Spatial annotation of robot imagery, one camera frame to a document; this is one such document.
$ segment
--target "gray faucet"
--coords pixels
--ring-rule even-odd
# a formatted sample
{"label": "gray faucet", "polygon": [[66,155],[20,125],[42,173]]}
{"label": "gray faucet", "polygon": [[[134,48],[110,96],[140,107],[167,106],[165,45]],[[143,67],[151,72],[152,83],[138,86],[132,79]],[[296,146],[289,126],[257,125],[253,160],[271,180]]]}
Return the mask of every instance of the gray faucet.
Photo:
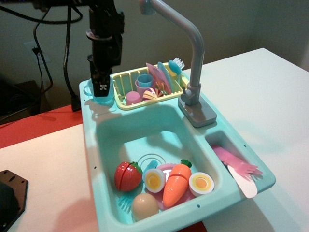
{"label": "gray faucet", "polygon": [[217,115],[200,96],[200,76],[204,60],[203,38],[188,19],[161,0],[139,0],[140,11],[144,15],[158,12],[164,18],[179,26],[188,35],[193,55],[191,61],[190,82],[187,90],[178,98],[178,105],[194,127],[203,127],[216,121]]}

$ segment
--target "toy food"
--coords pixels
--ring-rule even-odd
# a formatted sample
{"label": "toy food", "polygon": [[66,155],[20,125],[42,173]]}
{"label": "toy food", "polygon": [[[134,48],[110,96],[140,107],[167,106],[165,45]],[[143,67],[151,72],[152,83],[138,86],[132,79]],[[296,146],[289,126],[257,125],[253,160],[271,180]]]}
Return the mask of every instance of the toy food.
{"label": "toy food", "polygon": [[206,173],[194,173],[190,176],[189,186],[192,194],[198,197],[213,191],[214,182]]}
{"label": "toy food", "polygon": [[165,207],[173,206],[186,192],[191,176],[192,164],[182,159],[180,164],[173,167],[165,184],[163,192],[163,204]]}
{"label": "toy food", "polygon": [[146,171],[144,183],[146,188],[153,193],[161,191],[165,185],[166,178],[162,170],[152,168]]}
{"label": "toy food", "polygon": [[122,162],[115,171],[114,180],[119,191],[129,192],[141,182],[142,170],[137,162]]}
{"label": "toy food", "polygon": [[149,193],[137,195],[132,203],[132,215],[136,221],[155,215],[159,212],[156,199]]}

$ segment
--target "egg yolk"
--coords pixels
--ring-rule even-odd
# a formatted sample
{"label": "egg yolk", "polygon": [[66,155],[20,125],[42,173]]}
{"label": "egg yolk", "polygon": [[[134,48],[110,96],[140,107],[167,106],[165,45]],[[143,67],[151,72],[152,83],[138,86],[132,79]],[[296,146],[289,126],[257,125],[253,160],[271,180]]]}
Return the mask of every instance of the egg yolk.
{"label": "egg yolk", "polygon": [[196,186],[198,187],[198,188],[202,188],[202,189],[204,189],[204,188],[206,188],[206,186],[207,186],[207,181],[204,179],[204,178],[198,178],[198,179],[196,179],[195,180],[195,184],[196,184]]}
{"label": "egg yolk", "polygon": [[147,184],[152,189],[158,189],[160,187],[161,181],[157,173],[151,173],[146,177]]}

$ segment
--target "blue cup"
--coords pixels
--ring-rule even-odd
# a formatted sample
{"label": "blue cup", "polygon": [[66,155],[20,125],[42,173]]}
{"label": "blue cup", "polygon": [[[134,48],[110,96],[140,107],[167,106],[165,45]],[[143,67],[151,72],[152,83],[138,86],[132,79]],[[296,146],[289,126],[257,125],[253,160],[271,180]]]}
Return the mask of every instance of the blue cup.
{"label": "blue cup", "polygon": [[139,87],[150,88],[154,84],[154,77],[150,74],[141,74],[137,77],[137,83]]}

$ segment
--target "white wall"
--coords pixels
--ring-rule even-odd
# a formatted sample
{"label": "white wall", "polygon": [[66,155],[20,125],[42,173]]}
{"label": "white wall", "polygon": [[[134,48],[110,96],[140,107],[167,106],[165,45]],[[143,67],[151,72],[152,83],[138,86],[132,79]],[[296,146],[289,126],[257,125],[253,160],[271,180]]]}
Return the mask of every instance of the white wall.
{"label": "white wall", "polygon": [[[166,0],[166,3],[191,20],[200,30],[206,48],[204,63],[212,62],[246,51],[253,32],[261,0]],[[125,13],[123,56],[121,66],[114,72],[144,67],[145,62],[156,64],[180,57],[190,68],[191,45],[186,35],[160,15],[141,15],[137,0],[115,0]],[[31,4],[5,5],[33,17],[42,13]],[[69,55],[69,77],[78,92],[81,81],[90,78],[86,59],[91,53],[91,42],[85,31],[89,27],[87,7],[79,8],[82,22],[72,25]],[[52,8],[48,20],[66,19],[66,7]],[[40,83],[37,65],[23,43],[32,41],[35,23],[0,12],[0,78],[16,84],[27,80]],[[38,37],[52,62],[48,63],[54,87],[47,93],[52,108],[70,104],[70,95],[63,78],[63,55],[66,26],[40,25]],[[48,79],[43,70],[44,84]]]}
{"label": "white wall", "polygon": [[309,71],[309,1],[262,0],[249,50],[260,47]]}

